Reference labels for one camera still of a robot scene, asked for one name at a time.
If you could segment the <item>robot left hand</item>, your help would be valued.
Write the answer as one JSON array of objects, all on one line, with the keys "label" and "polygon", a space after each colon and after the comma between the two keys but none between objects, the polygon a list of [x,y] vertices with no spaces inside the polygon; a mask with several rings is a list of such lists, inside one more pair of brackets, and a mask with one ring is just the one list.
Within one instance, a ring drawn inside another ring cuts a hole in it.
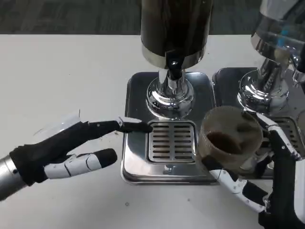
[{"label": "robot left hand", "polygon": [[117,161],[114,149],[71,155],[69,152],[84,143],[108,133],[150,133],[146,122],[128,117],[101,122],[78,121],[57,134],[35,144],[15,148],[9,153],[22,180],[31,186],[47,179],[61,179],[108,167]]}]

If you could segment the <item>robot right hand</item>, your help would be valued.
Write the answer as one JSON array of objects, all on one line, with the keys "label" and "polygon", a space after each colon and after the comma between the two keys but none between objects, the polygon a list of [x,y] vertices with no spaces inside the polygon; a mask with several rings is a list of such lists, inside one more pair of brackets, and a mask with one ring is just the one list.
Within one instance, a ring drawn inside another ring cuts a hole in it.
[{"label": "robot right hand", "polygon": [[260,113],[253,116],[266,128],[273,150],[272,193],[247,179],[241,179],[212,156],[200,163],[218,183],[258,213],[265,229],[303,229],[305,227],[305,160],[294,148],[282,128]]}]

